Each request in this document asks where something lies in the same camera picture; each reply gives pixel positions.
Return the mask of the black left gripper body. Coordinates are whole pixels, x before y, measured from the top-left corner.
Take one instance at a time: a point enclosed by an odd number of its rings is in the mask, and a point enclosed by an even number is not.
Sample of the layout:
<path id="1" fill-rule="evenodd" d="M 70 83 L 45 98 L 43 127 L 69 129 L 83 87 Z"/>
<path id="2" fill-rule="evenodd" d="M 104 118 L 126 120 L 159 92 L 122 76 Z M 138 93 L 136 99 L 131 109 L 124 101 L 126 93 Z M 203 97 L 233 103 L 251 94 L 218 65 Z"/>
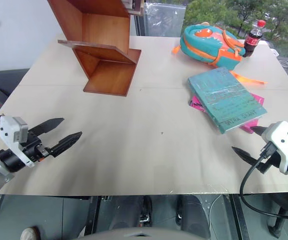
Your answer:
<path id="1" fill-rule="evenodd" d="M 42 144 L 40 135 L 47 133 L 47 131 L 28 131 L 26 142 L 20 143 L 22 146 L 22 152 L 32 161 L 41 161 L 42 159 L 51 155 L 49 147 L 45 147 Z"/>

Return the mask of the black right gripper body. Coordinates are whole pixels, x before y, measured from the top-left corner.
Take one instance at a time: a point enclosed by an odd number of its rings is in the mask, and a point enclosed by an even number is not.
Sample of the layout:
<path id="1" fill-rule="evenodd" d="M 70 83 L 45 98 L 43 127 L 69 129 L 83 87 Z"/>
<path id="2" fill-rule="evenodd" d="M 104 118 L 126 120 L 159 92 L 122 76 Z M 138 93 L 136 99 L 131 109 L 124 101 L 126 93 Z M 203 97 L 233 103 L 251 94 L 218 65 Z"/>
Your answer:
<path id="1" fill-rule="evenodd" d="M 269 158 L 275 153 L 275 145 L 269 141 L 261 150 L 260 155 L 254 167 L 264 174 L 272 165 Z"/>

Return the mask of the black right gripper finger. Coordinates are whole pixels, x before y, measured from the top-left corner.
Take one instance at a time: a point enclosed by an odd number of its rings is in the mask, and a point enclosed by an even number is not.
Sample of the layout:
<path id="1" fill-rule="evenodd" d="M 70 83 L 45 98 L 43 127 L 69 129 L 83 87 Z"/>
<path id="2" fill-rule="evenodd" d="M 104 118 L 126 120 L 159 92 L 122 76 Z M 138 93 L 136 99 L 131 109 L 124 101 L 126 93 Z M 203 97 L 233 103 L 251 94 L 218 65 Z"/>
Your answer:
<path id="1" fill-rule="evenodd" d="M 256 133 L 259 136 L 262 136 L 262 134 L 266 131 L 267 127 L 264 126 L 251 126 L 250 129 Z"/>
<path id="2" fill-rule="evenodd" d="M 231 147 L 233 151 L 246 163 L 249 165 L 253 166 L 256 164 L 257 160 L 254 159 L 248 152 L 242 150 L 241 148 L 238 147 Z"/>

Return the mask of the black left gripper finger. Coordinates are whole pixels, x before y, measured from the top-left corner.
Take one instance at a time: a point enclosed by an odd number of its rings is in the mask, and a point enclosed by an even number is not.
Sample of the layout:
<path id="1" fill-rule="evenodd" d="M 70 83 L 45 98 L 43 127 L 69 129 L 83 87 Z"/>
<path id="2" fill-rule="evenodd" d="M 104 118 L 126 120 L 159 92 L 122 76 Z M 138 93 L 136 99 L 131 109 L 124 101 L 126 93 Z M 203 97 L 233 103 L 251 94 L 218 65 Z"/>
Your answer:
<path id="1" fill-rule="evenodd" d="M 48 133 L 49 131 L 55 129 L 62 121 L 64 121 L 64 118 L 62 117 L 49 119 L 29 129 L 29 133 L 32 133 L 35 136 L 40 136 L 42 134 Z"/>
<path id="2" fill-rule="evenodd" d="M 65 152 L 67 149 L 69 149 L 72 145 L 74 145 L 78 139 L 81 137 L 82 132 L 77 132 L 74 134 L 70 134 L 60 140 L 57 145 L 50 148 L 50 155 L 53 157 L 59 156 L 61 153 Z"/>

